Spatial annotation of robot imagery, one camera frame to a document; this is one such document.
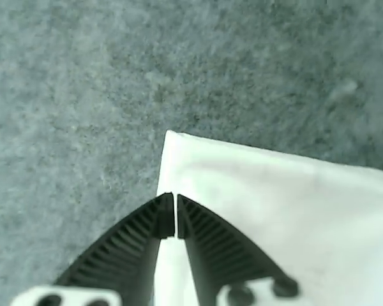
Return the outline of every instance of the ridged rubber pad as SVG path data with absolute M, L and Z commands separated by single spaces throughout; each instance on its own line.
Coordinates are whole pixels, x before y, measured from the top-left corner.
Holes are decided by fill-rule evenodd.
M 163 194 L 136 209 L 79 256 L 55 284 L 112 289 L 124 306 L 146 306 L 160 240 L 174 236 L 173 200 L 173 194 Z
M 277 296 L 298 295 L 296 281 L 247 236 L 214 212 L 177 197 L 178 236 L 184 239 L 200 306 L 216 305 L 225 285 L 272 277 Z

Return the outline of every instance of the white cloth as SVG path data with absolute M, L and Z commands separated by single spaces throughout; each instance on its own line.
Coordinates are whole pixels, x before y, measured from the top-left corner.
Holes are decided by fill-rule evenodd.
M 257 305 L 383 306 L 383 171 L 168 131 L 157 194 L 166 192 L 226 219 L 301 286 L 287 302 L 269 281 L 252 282 Z M 156 306 L 198 305 L 181 240 L 162 243 L 154 290 Z

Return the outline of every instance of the white mounting plate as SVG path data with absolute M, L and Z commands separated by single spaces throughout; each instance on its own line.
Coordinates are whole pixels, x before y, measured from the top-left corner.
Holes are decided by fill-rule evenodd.
M 104 301 L 108 306 L 122 306 L 121 297 L 111 290 L 47 285 L 33 287 L 23 292 L 11 302 L 10 306 L 41 305 L 42 299 L 52 295 L 60 297 L 60 306 L 87 306 L 95 301 Z
M 157 194 L 191 198 L 301 285 L 293 301 L 251 284 L 256 305 L 383 305 L 383 172 L 168 131 Z M 155 306 L 198 306 L 184 242 L 164 240 Z M 219 306 L 226 306 L 224 290 Z

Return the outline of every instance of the gray carpet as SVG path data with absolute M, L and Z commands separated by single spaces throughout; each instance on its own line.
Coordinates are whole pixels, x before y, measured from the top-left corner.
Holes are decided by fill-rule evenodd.
M 383 0 L 0 0 L 0 306 L 154 196 L 167 129 L 383 170 Z

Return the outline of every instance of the carpet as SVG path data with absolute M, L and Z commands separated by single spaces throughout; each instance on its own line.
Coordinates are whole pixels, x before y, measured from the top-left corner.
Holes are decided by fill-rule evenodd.
M 0 306 L 154 196 L 168 129 L 383 170 L 383 0 L 0 0 Z

